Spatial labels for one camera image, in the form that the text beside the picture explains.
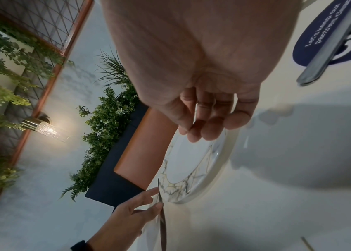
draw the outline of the hand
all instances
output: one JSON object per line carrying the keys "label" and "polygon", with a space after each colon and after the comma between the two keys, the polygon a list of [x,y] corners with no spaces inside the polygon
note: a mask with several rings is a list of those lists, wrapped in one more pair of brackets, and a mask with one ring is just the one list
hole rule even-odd
{"label": "hand", "polygon": [[102,0],[102,5],[141,101],[196,142],[251,119],[301,0]]}
{"label": "hand", "polygon": [[119,205],[107,222],[88,241],[93,251],[128,250],[141,235],[144,225],[160,213],[163,203],[157,203],[147,210],[135,210],[135,208],[151,204],[152,196],[158,192],[159,188],[152,188]]}

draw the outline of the marble patterned plate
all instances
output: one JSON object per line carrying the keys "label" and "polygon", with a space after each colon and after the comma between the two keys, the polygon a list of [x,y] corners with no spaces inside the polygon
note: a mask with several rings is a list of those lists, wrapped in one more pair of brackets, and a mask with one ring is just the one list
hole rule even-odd
{"label": "marble patterned plate", "polygon": [[164,201],[181,203],[194,193],[213,169],[226,138],[223,130],[218,139],[190,143],[178,130],[167,149],[159,189]]}

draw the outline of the orange cushion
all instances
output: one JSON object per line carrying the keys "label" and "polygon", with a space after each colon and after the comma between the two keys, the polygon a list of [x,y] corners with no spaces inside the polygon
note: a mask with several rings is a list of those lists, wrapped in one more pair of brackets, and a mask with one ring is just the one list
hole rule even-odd
{"label": "orange cushion", "polygon": [[114,172],[146,190],[162,165],[177,128],[163,113],[149,108]]}

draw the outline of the wall sconce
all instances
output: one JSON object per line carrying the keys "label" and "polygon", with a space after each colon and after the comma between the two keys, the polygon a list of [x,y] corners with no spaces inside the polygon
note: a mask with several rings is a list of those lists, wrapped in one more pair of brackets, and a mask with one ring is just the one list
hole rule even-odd
{"label": "wall sconce", "polygon": [[27,117],[23,120],[23,122],[21,122],[21,124],[26,129],[39,132],[40,134],[62,142],[65,142],[69,138],[69,135],[65,130],[52,125],[50,118],[46,116],[41,116],[38,118]]}

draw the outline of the glass lamp shade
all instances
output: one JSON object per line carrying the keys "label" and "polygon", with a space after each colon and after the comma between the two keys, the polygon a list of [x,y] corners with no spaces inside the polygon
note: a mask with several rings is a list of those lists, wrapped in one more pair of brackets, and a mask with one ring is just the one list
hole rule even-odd
{"label": "glass lamp shade", "polygon": [[54,125],[49,124],[45,121],[41,122],[36,127],[35,131],[62,142],[65,142],[69,138],[69,135],[67,135],[67,132],[65,130],[55,127]]}
{"label": "glass lamp shade", "polygon": [[65,142],[69,138],[69,135],[65,130],[50,124],[50,119],[48,117],[28,117],[25,118],[21,124],[26,129],[39,132],[40,134],[62,142]]}

